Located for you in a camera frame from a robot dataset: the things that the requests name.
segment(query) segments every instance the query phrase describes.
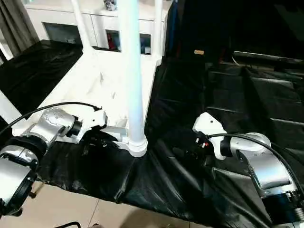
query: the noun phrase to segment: glass cabinet door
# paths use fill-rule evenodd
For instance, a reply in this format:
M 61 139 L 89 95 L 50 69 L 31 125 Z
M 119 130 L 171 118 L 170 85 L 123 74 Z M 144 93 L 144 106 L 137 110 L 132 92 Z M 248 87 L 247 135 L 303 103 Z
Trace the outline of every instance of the glass cabinet door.
M 43 25 L 50 40 L 82 45 L 78 27 L 76 25 L 46 22 L 43 22 Z
M 109 50 L 121 51 L 120 40 L 119 40 L 119 31 L 115 30 L 105 30 L 106 36 L 109 44 Z M 151 35 L 149 34 L 140 34 L 140 43 L 141 43 L 141 53 L 150 55 L 151 54 Z

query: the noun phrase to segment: black cable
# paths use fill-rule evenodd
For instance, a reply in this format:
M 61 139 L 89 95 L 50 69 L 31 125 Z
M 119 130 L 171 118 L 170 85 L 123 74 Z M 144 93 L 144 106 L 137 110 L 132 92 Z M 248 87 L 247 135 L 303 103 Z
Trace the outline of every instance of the black cable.
M 210 138 L 214 138 L 214 137 L 225 137 L 225 136 L 246 139 L 246 140 L 252 141 L 254 143 L 257 143 L 261 146 L 264 146 L 265 148 L 270 150 L 284 164 L 284 166 L 288 169 L 292 178 L 295 181 L 296 186 L 298 187 L 298 189 L 301 193 L 301 196 L 304 197 L 304 190 L 302 188 L 302 185 L 301 185 L 300 181 L 298 180 L 298 178 L 297 178 L 295 172 L 293 171 L 293 169 L 291 168 L 291 166 L 288 164 L 288 162 L 285 160 L 285 158 L 279 152 L 277 152 L 275 149 L 271 148 L 267 144 L 265 144 L 263 142 L 260 142 L 259 140 L 256 140 L 254 138 L 251 138 L 251 137 L 248 137 L 248 136 L 245 136 L 245 135 L 242 135 L 242 134 L 229 134 L 229 133 L 211 134 L 211 135 L 206 135 L 206 138 L 210 139 Z
M 81 228 L 81 225 L 79 224 L 79 222 L 70 222 L 70 223 L 64 224 L 62 226 L 55 227 L 55 228 L 66 228 L 66 227 L 71 227 L 71 226 L 77 226 L 77 228 Z
M 28 117 L 36 112 L 39 112 L 41 110 L 45 110 L 45 109 L 48 109 L 48 108 L 52 108 L 52 107 L 55 107 L 55 106 L 60 106 L 60 105 L 84 105 L 84 106 L 89 106 L 89 107 L 92 107 L 94 108 L 95 111 L 98 111 L 100 110 L 101 108 L 98 108 L 92 104 L 87 104 L 87 103 L 83 103 L 83 102 L 74 102 L 74 101 L 71 101 L 71 102 L 61 102 L 61 103 L 56 103 L 56 104 L 50 104 L 50 105 L 47 105 L 47 106 L 44 106 L 44 107 L 41 107 L 41 108 L 38 108 L 38 109 L 35 109 L 31 112 L 28 112 L 24 115 L 22 115 L 21 117 L 17 118 L 16 120 L 14 120 L 13 122 L 11 122 L 9 125 L 7 125 L 5 128 L 2 129 L 2 131 L 0 131 L 0 135 L 2 135 L 7 129 L 11 128 L 13 125 L 15 125 L 16 123 L 18 123 L 20 120 L 22 120 L 23 118 L 25 117 Z
M 293 158 L 294 158 L 295 160 L 297 160 L 301 165 L 304 166 L 304 162 L 301 161 L 300 158 L 299 158 L 297 155 L 295 155 L 294 153 L 292 153 L 289 149 L 286 149 L 285 147 L 280 146 L 280 145 L 278 145 L 278 144 L 276 144 L 276 143 L 274 143 L 274 142 L 271 142 L 271 145 L 273 145 L 273 146 L 277 147 L 278 149 L 284 151 L 285 153 L 287 153 L 288 155 L 290 155 L 291 157 L 293 157 Z

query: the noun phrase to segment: white metal frame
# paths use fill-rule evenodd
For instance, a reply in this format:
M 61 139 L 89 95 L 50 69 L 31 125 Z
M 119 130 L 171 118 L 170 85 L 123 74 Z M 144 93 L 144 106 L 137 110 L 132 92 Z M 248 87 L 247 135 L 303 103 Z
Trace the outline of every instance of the white metal frame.
M 0 42 L 0 50 L 2 51 L 2 53 L 4 54 L 4 56 L 5 56 L 5 58 L 7 59 L 7 60 L 10 60 L 11 59 L 11 57 L 10 57 L 10 55 L 7 53 L 7 51 L 4 49 L 4 46 L 1 44 L 1 42 Z
M 63 101 L 69 100 L 69 98 L 76 99 L 77 97 L 86 97 L 88 102 L 90 102 L 90 93 L 94 99 L 96 99 L 96 96 L 99 94 L 105 94 L 104 90 L 106 90 L 107 96 L 109 95 L 114 97 L 115 91 L 112 92 L 111 88 L 117 86 L 116 84 L 118 80 L 126 80 L 127 86 L 124 88 L 127 94 L 125 102 L 126 104 L 123 103 L 123 99 L 118 99 L 120 103 L 117 110 L 119 112 L 120 106 L 126 105 L 128 124 L 124 125 L 122 123 L 117 123 L 115 126 L 108 127 L 105 129 L 105 131 L 115 135 L 117 138 L 120 138 L 120 142 L 117 144 L 119 144 L 121 148 L 128 149 L 130 154 L 135 157 L 141 157 L 146 153 L 148 144 L 144 135 L 144 120 L 147 115 L 153 78 L 155 69 L 162 60 L 162 0 L 155 0 L 154 36 L 151 56 L 143 56 L 140 54 L 137 0 L 118 1 L 118 17 L 120 22 L 122 52 L 107 52 L 106 54 L 105 52 L 101 53 L 101 51 L 94 50 L 91 47 L 78 0 L 71 0 L 71 2 L 73 4 L 74 15 L 77 20 L 79 34 L 83 43 L 84 54 L 40 106 L 47 105 L 48 103 L 54 103 L 55 101 L 58 101 L 58 99 L 59 101 Z M 112 79 L 111 76 L 107 76 L 109 74 L 106 74 L 105 68 L 100 67 L 100 61 L 104 60 L 105 57 L 121 58 L 121 66 L 118 67 L 122 67 L 123 69 L 119 71 L 123 74 L 122 77 Z M 145 73 L 145 71 L 148 71 L 152 78 L 148 80 L 144 78 L 142 74 L 143 72 Z M 102 84 L 104 85 L 102 89 L 100 89 L 101 87 L 99 85 L 100 80 L 102 80 Z M 74 107 L 74 109 L 66 109 L 69 112 L 74 111 L 76 114 L 82 115 L 82 117 L 88 114 L 88 110 L 80 110 L 79 107 Z M 7 97 L 4 96 L 3 93 L 0 94 L 0 110 L 2 110 L 0 115 L 7 123 L 10 123 L 13 119 L 20 116 L 20 112 L 7 99 Z M 28 125 L 32 124 L 37 120 L 37 118 L 38 114 L 34 114 L 26 122 Z M 19 134 L 22 132 L 22 128 L 26 127 L 25 125 L 26 124 L 24 124 L 24 122 L 15 125 L 13 127 L 14 134 Z

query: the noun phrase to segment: white pole base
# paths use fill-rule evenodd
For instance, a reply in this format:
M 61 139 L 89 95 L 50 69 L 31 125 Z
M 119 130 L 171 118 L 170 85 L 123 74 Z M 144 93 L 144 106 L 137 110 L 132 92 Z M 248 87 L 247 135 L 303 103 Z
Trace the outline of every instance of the white pole base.
M 129 147 L 129 153 L 136 158 L 142 157 L 146 154 L 147 148 L 148 148 L 148 140 L 146 136 L 144 137 L 144 140 L 140 143 L 134 143 L 132 141 L 129 141 L 128 143 Z

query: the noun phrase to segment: white cabinet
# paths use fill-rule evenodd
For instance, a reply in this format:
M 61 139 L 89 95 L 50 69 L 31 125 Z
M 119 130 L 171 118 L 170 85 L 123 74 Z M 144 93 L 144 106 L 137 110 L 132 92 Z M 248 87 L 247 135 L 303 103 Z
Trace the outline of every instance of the white cabinet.
M 40 40 L 53 37 L 52 40 L 77 43 L 77 39 L 80 39 L 77 22 L 72 12 L 43 9 L 27 9 L 27 12 Z M 91 45 L 97 46 L 91 16 L 83 14 L 83 18 Z M 60 35 L 62 40 L 54 38 L 56 36 L 60 37 Z
M 102 0 L 79 0 L 92 46 L 119 50 L 117 11 L 107 11 Z M 153 40 L 154 0 L 139 0 L 139 29 L 142 53 L 148 53 Z M 165 53 L 166 28 L 172 0 L 164 1 L 161 44 Z M 39 39 L 80 43 L 70 0 L 32 0 L 25 4 Z
M 92 15 L 93 28 L 96 35 L 97 45 L 101 48 L 110 48 L 109 39 L 116 36 L 114 31 L 117 31 L 117 36 L 119 36 L 119 24 L 117 17 L 109 16 L 99 16 Z M 152 49 L 153 42 L 153 28 L 154 21 L 152 20 L 139 20 L 139 33 L 141 38 L 142 54 L 146 53 L 144 48 Z M 162 33 L 162 44 L 165 37 L 165 22 L 161 23 L 161 33 Z

